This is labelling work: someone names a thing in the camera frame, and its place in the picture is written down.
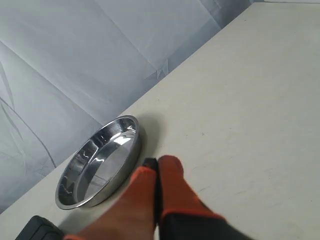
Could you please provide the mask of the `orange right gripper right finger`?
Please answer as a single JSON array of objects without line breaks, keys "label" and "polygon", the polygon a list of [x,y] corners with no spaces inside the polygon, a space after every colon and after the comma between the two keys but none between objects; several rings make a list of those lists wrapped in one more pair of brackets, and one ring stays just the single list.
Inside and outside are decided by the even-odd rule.
[{"label": "orange right gripper right finger", "polygon": [[181,161],[172,155],[158,159],[162,193],[161,240],[250,240],[208,208],[184,178]]}]

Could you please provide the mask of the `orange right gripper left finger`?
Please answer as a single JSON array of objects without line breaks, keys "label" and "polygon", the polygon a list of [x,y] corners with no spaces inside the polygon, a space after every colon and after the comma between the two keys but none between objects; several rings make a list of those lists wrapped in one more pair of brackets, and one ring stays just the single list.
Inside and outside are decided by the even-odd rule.
[{"label": "orange right gripper left finger", "polygon": [[117,201],[96,221],[65,240],[152,240],[157,173],[139,167]]}]

